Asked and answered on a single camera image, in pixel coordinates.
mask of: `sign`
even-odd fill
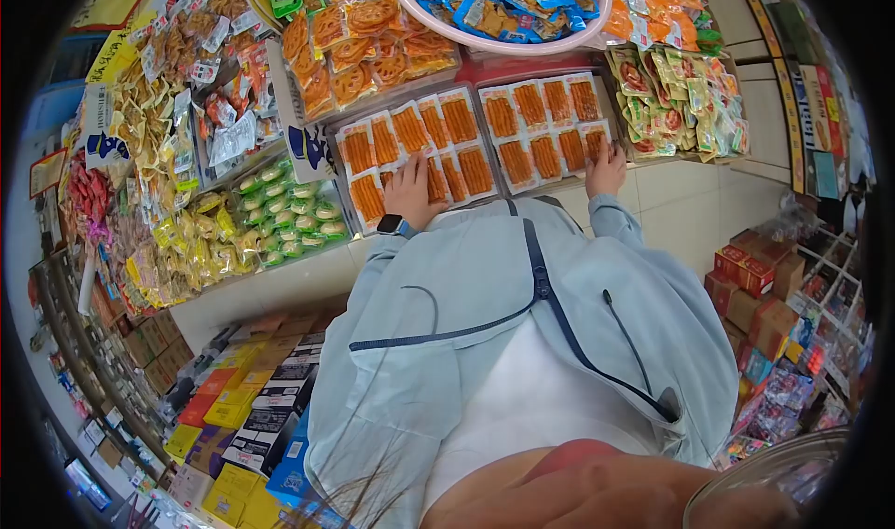
[[[29,199],[34,199],[52,186],[59,185],[62,164],[65,162],[67,152],[68,149],[61,149],[31,164]]]
[[[84,88],[85,164],[87,169],[101,167],[131,156],[124,141],[108,136],[112,120],[112,99],[106,84],[88,84]]]
[[[73,31],[116,31],[125,26],[142,0],[87,0],[72,20]]]

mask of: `person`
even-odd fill
[[[587,162],[595,239],[537,199],[433,221],[424,158],[385,186],[309,405],[305,474],[349,523],[679,526],[717,474],[737,367],[699,278],[619,203],[626,169],[605,139]]]

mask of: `dried tofu package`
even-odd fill
[[[397,143],[395,126],[391,121],[388,110],[382,110],[370,115],[370,126],[373,135],[373,152],[377,165],[386,165],[403,159],[406,155],[401,153]]]
[[[510,84],[509,92],[525,123],[525,132],[535,134],[547,131],[547,110],[538,89],[538,81],[532,79]]]
[[[563,169],[560,164],[559,149],[556,137],[549,133],[531,136],[528,141],[531,150],[531,158],[538,170],[542,184],[557,182],[563,177]]]
[[[382,194],[382,183],[376,169],[352,177],[348,190],[354,209],[357,210],[357,218],[363,226],[364,233],[369,234],[376,230],[379,220],[385,216],[385,200]]]
[[[456,153],[452,150],[442,151],[438,158],[441,160],[441,170],[444,172],[447,187],[450,189],[451,199],[454,204],[451,207],[459,207],[469,202],[469,189],[463,179],[463,172],[457,162]]]
[[[426,132],[425,122],[420,116],[416,101],[411,100],[403,106],[391,110],[390,113],[398,143],[403,147],[405,153],[419,153],[429,157],[435,152],[435,143],[432,142],[429,132]]]
[[[613,75],[619,81],[623,94],[637,98],[654,96],[649,80],[643,74],[640,65],[637,65],[637,57],[632,50],[612,49],[610,57],[612,58],[612,68],[615,70]]]
[[[446,202],[448,205],[454,203],[454,199],[450,194],[448,180],[445,177],[444,169],[441,166],[441,159],[437,154],[433,154],[426,158],[426,183],[429,192],[429,204],[436,202]]]
[[[602,117],[597,102],[597,88],[590,73],[574,73],[563,77],[572,98],[573,116],[576,121],[594,121]]]
[[[348,177],[357,176],[376,166],[374,156],[376,151],[369,119],[339,129],[336,133],[336,143]]]
[[[585,148],[581,142],[581,133],[575,127],[567,127],[559,129],[554,135],[563,177],[584,173]]]
[[[507,180],[511,194],[516,195],[538,186],[541,178],[538,177],[534,161],[531,159],[528,141],[522,135],[501,139],[495,145],[500,170]]]
[[[572,125],[572,95],[561,76],[538,81],[541,96],[547,106],[547,120],[554,128]]]
[[[578,124],[578,132],[581,133],[581,141],[585,149],[585,156],[591,160],[598,159],[599,145],[604,138],[606,139],[606,143],[612,143],[610,122],[607,119],[601,119],[592,123],[580,123]]]
[[[460,146],[465,146],[464,143],[480,141],[469,89],[461,87],[442,92],[439,94],[439,103],[455,149],[459,150]]]
[[[488,156],[482,143],[471,143],[456,150],[456,162],[466,190],[469,193],[467,203],[498,194],[498,186],[491,174]]]
[[[492,86],[479,89],[479,98],[485,109],[485,120],[491,137],[495,140],[513,137],[523,130],[524,123],[516,110],[508,86]]]
[[[426,132],[429,132],[432,143],[435,143],[435,148],[439,152],[452,149],[454,143],[451,142],[448,125],[445,123],[439,95],[432,94],[431,96],[419,98],[416,100],[416,105],[420,110],[422,120],[426,123]]]

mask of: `cartoon logo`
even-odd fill
[[[98,154],[100,158],[105,159],[112,151],[117,151],[121,158],[125,160],[131,157],[128,154],[127,145],[121,139],[106,137],[105,132],[92,134],[87,137],[87,154]]]

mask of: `blue box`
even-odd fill
[[[308,410],[298,421],[296,431],[285,446],[280,464],[265,489],[278,501],[307,516],[321,529],[352,528],[341,515],[323,503],[304,475],[304,455],[308,451]]]

